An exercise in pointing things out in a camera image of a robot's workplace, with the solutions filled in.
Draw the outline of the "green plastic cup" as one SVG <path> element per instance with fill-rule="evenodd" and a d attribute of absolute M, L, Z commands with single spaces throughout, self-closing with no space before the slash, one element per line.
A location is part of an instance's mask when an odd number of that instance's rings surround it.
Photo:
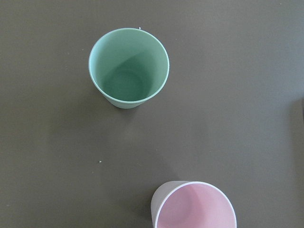
<path fill-rule="evenodd" d="M 121 109 L 132 109 L 163 89 L 170 61 L 164 45 L 149 32 L 120 28 L 96 41 L 88 70 L 95 87 L 108 102 Z"/>

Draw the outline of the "pink plastic cup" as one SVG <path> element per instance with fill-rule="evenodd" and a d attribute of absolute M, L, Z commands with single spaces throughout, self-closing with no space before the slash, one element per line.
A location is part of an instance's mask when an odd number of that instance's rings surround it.
<path fill-rule="evenodd" d="M 151 200 L 154 228 L 236 228 L 237 218 L 228 197 L 201 181 L 169 181 Z"/>

